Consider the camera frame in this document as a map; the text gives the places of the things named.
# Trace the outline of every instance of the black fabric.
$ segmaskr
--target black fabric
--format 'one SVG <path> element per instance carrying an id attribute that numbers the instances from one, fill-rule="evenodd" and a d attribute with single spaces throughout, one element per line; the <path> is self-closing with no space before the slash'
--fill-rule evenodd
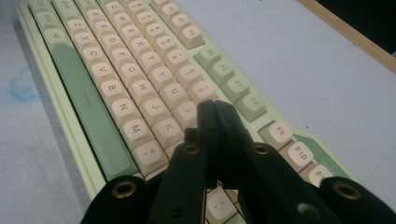
<path id="1" fill-rule="evenodd" d="M 396 51 L 396 0 L 318 0 L 388 53 Z"/>

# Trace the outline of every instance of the blue stain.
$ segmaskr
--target blue stain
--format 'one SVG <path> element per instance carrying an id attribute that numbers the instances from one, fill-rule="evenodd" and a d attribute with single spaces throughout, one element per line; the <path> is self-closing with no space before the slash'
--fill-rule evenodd
<path id="1" fill-rule="evenodd" d="M 11 79 L 11 93 L 16 99 L 22 102 L 40 100 L 29 66 L 23 67 L 16 76 Z"/>

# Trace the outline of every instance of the keyboard frame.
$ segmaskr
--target keyboard frame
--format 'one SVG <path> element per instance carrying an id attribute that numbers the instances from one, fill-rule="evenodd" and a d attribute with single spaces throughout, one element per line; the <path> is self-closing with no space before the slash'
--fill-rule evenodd
<path id="1" fill-rule="evenodd" d="M 147 10 L 153 12 L 153 15 L 155 17 L 155 20 L 157 20 L 158 23 L 161 23 L 164 25 L 163 21 L 159 16 L 152 10 L 152 8 L 149 6 L 148 0 L 142 1 L 145 3 Z M 186 13 L 186 10 L 184 10 L 181 6 L 177 5 L 180 8 L 181 13 L 186 14 L 189 16 L 188 13 Z M 39 71 L 41 73 L 41 76 L 43 77 L 43 80 L 46 84 L 47 90 L 49 92 L 50 99 L 52 101 L 52 104 L 55 108 L 55 111 L 58 115 L 59 121 L 61 122 L 61 125 L 64 129 L 64 134 L 65 137 L 68 141 L 68 144 L 70 146 L 70 149 L 72 151 L 73 157 L 76 161 L 76 165 L 78 167 L 78 170 L 80 172 L 80 175 L 84 181 L 85 187 L 89 193 L 89 196 L 93 199 L 94 196 L 100 191 L 100 189 L 104 186 L 106 183 L 100 166 L 98 165 L 95 155 L 92 152 L 91 145 L 89 140 L 87 139 L 84 130 L 80 124 L 80 121 L 78 119 L 78 115 L 75 112 L 75 109 L 68 97 L 68 93 L 66 89 L 64 88 L 64 84 L 57 72 L 56 66 L 52 62 L 50 53 L 48 52 L 48 48 L 46 46 L 46 43 L 35 23 L 35 19 L 29 9 L 28 2 L 24 1 L 16 5 L 16 10 L 18 13 L 18 16 L 20 18 L 21 26 L 23 28 L 23 31 L 25 32 L 25 35 L 27 37 L 28 43 L 30 45 L 30 48 L 33 52 L 33 55 L 35 57 L 35 61 L 37 63 L 37 67 L 39 68 Z M 199 24 L 196 24 L 194 21 L 191 21 L 191 23 L 198 28 L 201 26 Z M 165 32 L 168 33 L 170 36 L 175 37 L 172 32 L 170 32 L 169 28 L 165 29 Z M 216 46 L 216 44 L 208 37 L 208 35 L 205 34 L 203 29 L 201 29 L 201 32 L 203 33 L 204 36 L 204 41 L 206 44 L 211 44 Z M 202 48 L 198 47 L 196 49 L 189 50 L 189 60 L 191 63 L 197 65 L 197 67 L 201 70 L 201 74 L 204 77 L 204 79 L 208 80 L 212 85 L 216 86 L 216 84 L 212 81 L 212 79 L 207 75 L 207 73 L 202 69 L 202 67 L 191 57 L 191 55 L 195 55 L 198 53 L 198 51 Z M 226 59 L 230 61 L 232 64 L 233 61 L 229 59 L 227 55 L 224 54 L 223 51 L 221 51 L 221 57 L 223 59 Z M 242 71 L 240 71 L 237 67 L 235 67 L 235 72 L 239 72 L 241 74 L 244 74 Z M 255 91 L 259 94 L 262 95 L 261 92 L 259 92 L 255 87 L 252 82 L 249 81 L 250 84 L 250 91 Z M 217 95 L 221 99 L 226 99 L 227 97 L 220 91 L 217 90 Z M 242 121 L 246 125 L 247 129 L 249 130 L 252 138 L 254 141 L 260 141 L 262 142 L 262 139 L 258 135 L 258 131 L 262 129 L 265 125 L 268 125 L 274 120 L 283 120 L 288 124 L 288 122 L 282 118 L 282 116 L 277 112 L 277 110 L 273 107 L 273 105 L 263 96 L 263 98 L 266 101 L 266 108 L 267 112 L 264 116 L 259 117 L 258 119 L 254 120 L 253 122 L 248 122 L 246 121 L 243 116 L 240 115 Z M 323 143 L 320 142 L 319 139 L 317 139 L 313 134 L 311 133 L 306 133 L 301 130 L 295 129 L 291 125 L 289 127 L 293 131 L 293 138 L 298 141 L 304 142 L 311 150 L 314 148 L 315 151 L 313 151 L 315 155 L 315 162 L 318 162 L 320 164 L 325 165 L 328 167 L 329 170 L 331 170 L 334 175 L 340 175 L 340 176 L 345 176 L 349 177 L 355 181 L 358 181 L 358 178 L 354 176 L 346 167 L 344 164 L 342 164 L 331 152 L 329 149 L 327 149 Z"/>

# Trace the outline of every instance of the function key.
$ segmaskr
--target function key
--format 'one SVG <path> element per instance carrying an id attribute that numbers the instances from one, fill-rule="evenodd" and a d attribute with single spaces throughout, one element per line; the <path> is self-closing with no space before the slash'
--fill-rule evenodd
<path id="1" fill-rule="evenodd" d="M 205 43 L 201 30 L 196 26 L 184 28 L 184 30 L 179 34 L 178 39 L 186 49 L 194 49 Z"/>
<path id="2" fill-rule="evenodd" d="M 264 98 L 252 92 L 239 100 L 235 106 L 249 122 L 257 119 L 266 112 Z"/>
<path id="3" fill-rule="evenodd" d="M 319 187 L 322 179 L 332 177 L 333 175 L 332 172 L 330 172 L 324 165 L 310 163 L 300 172 L 300 176 L 306 182 L 314 185 L 315 187 Z"/>
<path id="4" fill-rule="evenodd" d="M 300 172 L 314 159 L 314 154 L 302 142 L 290 142 L 279 151 L 279 154 L 296 172 Z"/>
<path id="5" fill-rule="evenodd" d="M 155 12 L 159 13 L 163 6 L 171 3 L 169 0 L 152 0 L 150 5 Z"/>
<path id="6" fill-rule="evenodd" d="M 198 54 L 194 56 L 195 60 L 200 64 L 205 70 L 207 70 L 214 63 L 221 59 L 220 52 L 213 46 L 203 47 Z"/>
<path id="7" fill-rule="evenodd" d="M 279 150 L 291 141 L 293 132 L 284 121 L 278 120 L 261 129 L 259 136 L 265 143 Z"/>
<path id="8" fill-rule="evenodd" d="M 169 3 L 163 6 L 158 14 L 166 24 L 169 24 L 172 18 L 180 14 L 180 11 L 177 5 L 174 3 Z"/>

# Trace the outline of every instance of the desk surface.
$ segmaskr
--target desk surface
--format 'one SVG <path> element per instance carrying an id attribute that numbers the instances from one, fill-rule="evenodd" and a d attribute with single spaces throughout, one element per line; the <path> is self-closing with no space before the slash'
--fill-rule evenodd
<path id="1" fill-rule="evenodd" d="M 291 125 L 396 210 L 395 74 L 295 0 L 178 2 Z M 16 3 L 0 0 L 0 222 L 78 223 L 90 200 Z"/>

